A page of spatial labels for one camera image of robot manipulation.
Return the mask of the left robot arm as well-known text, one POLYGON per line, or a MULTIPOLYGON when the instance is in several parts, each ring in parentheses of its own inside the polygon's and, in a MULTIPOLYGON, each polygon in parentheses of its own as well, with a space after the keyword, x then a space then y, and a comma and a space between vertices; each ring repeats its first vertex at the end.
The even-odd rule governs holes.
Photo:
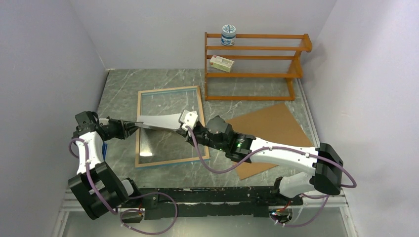
POLYGON ((95 220, 108 212, 116 214, 117 207, 124 203, 138 206, 142 195, 135 182, 130 178, 120 180, 105 162, 105 142, 125 140, 139 126, 131 121, 99 118, 92 111, 81 112, 75 119, 78 125, 70 144, 79 150, 79 167, 68 185, 88 217, 95 220))

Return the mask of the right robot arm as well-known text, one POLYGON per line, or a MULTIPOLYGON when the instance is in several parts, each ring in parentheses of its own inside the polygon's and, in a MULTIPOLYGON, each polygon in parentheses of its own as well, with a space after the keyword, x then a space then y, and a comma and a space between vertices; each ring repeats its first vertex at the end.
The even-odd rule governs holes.
POLYGON ((327 143, 318 147, 295 147, 269 142, 253 135, 235 132, 231 124, 220 116, 203 126, 195 113, 184 112, 179 117, 178 134, 199 150, 199 145, 225 153, 235 165, 224 171, 207 166, 212 173, 227 173, 243 163, 285 165, 300 172, 276 179, 272 200, 283 205, 289 199, 305 192, 318 191, 338 195, 342 188, 343 161, 327 143))

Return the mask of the brown cardboard backing board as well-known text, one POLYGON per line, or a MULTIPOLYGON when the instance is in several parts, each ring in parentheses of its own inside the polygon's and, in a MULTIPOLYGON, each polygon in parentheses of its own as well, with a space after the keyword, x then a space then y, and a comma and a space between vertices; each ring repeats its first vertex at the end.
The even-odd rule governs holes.
MULTIPOLYGON (((270 107, 247 113, 226 121, 231 124, 233 130, 242 134, 249 134, 269 142, 290 146, 312 147, 313 143, 304 133, 301 125, 294 118, 285 103, 279 103, 270 107)), ((275 166, 269 163, 243 163, 235 170, 240 180, 260 174, 271 168, 279 168, 274 171, 275 178, 279 176, 292 176, 298 171, 289 166, 275 166)))

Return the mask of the hot air balloon photo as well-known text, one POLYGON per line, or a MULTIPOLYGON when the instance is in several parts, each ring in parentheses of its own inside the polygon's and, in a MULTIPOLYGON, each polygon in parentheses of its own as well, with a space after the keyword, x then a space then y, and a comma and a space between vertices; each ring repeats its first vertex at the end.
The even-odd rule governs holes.
POLYGON ((153 130, 173 130, 176 131, 180 128, 179 117, 181 113, 158 115, 158 116, 145 116, 140 115, 137 118, 137 125, 142 128, 153 130))

